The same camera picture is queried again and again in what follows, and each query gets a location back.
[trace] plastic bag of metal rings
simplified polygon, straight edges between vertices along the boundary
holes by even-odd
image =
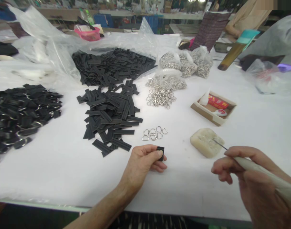
[[[182,73],[176,69],[165,68],[156,71],[152,79],[145,85],[151,88],[162,88],[164,90],[181,90],[187,87],[185,80],[182,79]]]
[[[170,51],[162,55],[162,57],[159,59],[159,64],[162,68],[181,70],[180,58],[176,52]]]
[[[196,75],[206,79],[213,65],[213,60],[209,55],[207,47],[200,46],[194,49],[191,53],[191,57],[193,62],[197,65]]]
[[[181,62],[181,72],[183,78],[190,77],[197,70],[197,65],[193,62],[193,59],[189,51],[185,50],[179,54]]]

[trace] right hand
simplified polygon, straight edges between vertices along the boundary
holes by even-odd
[[[264,173],[245,171],[233,157],[249,157],[271,173],[291,184],[291,177],[283,172],[262,151],[245,146],[233,146],[218,159],[211,172],[219,176],[219,180],[232,184],[230,173],[239,178],[240,193],[243,203],[250,214],[254,229],[291,228],[291,204],[281,198],[275,190],[272,180]]]

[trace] pink basket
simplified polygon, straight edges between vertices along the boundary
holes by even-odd
[[[78,29],[74,30],[83,40],[87,41],[96,41],[100,40],[100,29],[95,27],[95,30],[92,31],[80,31]]]

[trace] needle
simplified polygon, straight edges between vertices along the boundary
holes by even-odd
[[[228,150],[227,148],[225,148],[224,146],[222,146],[220,143],[218,143],[216,140],[214,140],[215,143],[217,143],[218,145],[220,145],[221,147],[223,147],[224,149]]]

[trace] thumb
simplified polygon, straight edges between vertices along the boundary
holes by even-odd
[[[145,156],[146,162],[149,166],[151,166],[155,161],[158,161],[163,155],[162,150],[157,150],[149,153]]]

